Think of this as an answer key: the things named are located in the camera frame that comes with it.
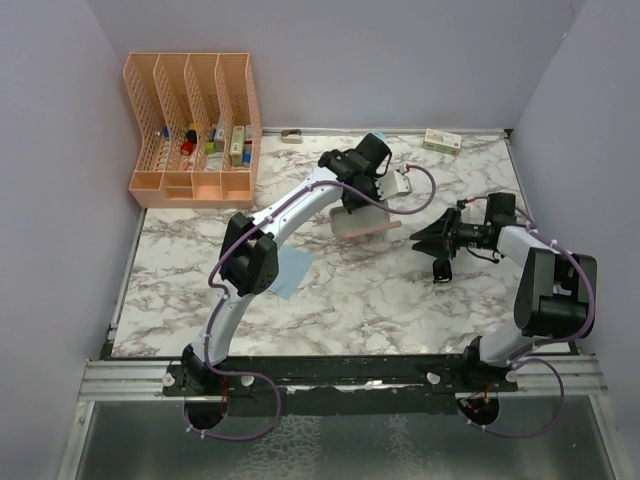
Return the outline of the pink glasses case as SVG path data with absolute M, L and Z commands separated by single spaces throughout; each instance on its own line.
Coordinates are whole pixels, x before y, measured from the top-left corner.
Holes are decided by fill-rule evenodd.
M 330 227 L 334 236 L 343 241 L 356 241 L 361 237 L 374 236 L 399 228 L 402 222 L 393 220 L 391 214 L 375 206 L 366 206 L 348 213 L 344 207 L 329 211 Z

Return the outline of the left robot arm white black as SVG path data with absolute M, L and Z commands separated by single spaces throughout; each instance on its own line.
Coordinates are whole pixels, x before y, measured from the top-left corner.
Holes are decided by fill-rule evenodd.
M 252 216 L 237 213 L 230 219 L 208 279 L 215 290 L 215 306 L 199 339 L 185 347 L 181 357 L 186 382 L 195 392 L 210 394 L 220 385 L 216 365 L 227 358 L 249 304 L 276 279 L 278 251 L 285 240 L 336 201 L 349 214 L 380 206 L 376 170 L 390 156 L 386 143 L 369 133 L 354 148 L 323 153 L 304 181 L 273 205 Z

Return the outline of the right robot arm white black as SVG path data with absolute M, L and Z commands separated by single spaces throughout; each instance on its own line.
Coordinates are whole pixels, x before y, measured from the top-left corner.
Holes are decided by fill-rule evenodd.
M 532 223 L 519 223 L 523 212 L 513 194 L 490 193 L 482 199 L 482 223 L 464 221 L 470 202 L 463 199 L 410 237 L 413 250 L 433 257 L 437 283 L 451 281 L 451 262 L 462 249 L 470 254 L 486 250 L 490 262 L 508 258 L 522 269 L 512 323 L 476 337 L 464 349 L 459 378 L 472 391 L 505 379 L 519 358 L 538 347 L 587 337 L 596 311 L 594 257 L 571 253 L 542 238 Z

